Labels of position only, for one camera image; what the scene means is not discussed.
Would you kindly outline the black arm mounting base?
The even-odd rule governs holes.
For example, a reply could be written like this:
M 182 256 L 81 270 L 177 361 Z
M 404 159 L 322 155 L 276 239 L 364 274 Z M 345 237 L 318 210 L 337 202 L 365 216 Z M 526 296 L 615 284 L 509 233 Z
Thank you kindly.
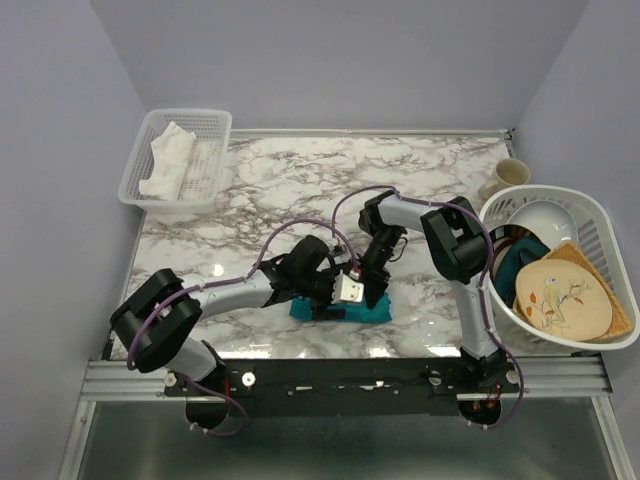
M 502 352 L 437 358 L 222 361 L 205 376 L 171 366 L 164 393 L 185 403 L 191 429 L 234 435 L 259 418 L 463 416 L 490 428 L 501 398 L 521 396 L 519 364 Z

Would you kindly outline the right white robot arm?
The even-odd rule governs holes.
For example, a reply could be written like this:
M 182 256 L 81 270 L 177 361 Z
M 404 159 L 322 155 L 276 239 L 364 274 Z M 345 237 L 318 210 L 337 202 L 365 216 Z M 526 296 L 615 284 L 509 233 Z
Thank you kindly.
M 365 203 L 358 226 L 371 236 L 359 259 L 366 306 L 373 308 L 386 292 L 386 265 L 402 235 L 409 230 L 422 233 L 432 264 L 454 292 L 462 331 L 461 382 L 474 392 L 495 384 L 508 360 L 484 291 L 493 255 L 491 238 L 471 203 L 462 196 L 429 203 L 388 191 Z

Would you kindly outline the teal t shirt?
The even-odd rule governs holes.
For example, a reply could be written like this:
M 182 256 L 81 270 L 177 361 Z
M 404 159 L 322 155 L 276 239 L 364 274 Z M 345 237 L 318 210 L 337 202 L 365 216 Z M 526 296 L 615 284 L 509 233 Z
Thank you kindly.
M 341 303 L 326 309 L 313 308 L 308 298 L 297 297 L 291 302 L 289 316 L 302 322 L 337 321 L 347 323 L 384 324 L 392 320 L 391 299 L 384 293 L 373 309 L 365 302 L 357 305 Z

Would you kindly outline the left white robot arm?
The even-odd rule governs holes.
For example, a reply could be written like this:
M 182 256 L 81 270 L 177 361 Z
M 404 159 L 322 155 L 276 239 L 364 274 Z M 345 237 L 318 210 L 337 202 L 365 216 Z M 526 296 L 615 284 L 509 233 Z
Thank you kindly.
M 211 346 L 190 337 L 199 320 L 297 297 L 327 307 L 338 276 L 349 267 L 348 262 L 336 262 L 322 240 L 308 235 L 290 252 L 257 263 L 247 279 L 221 278 L 185 287 L 165 268 L 115 310 L 110 325 L 128 352 L 129 369 L 150 373 L 166 368 L 187 376 L 197 393 L 209 395 L 221 385 L 221 359 Z

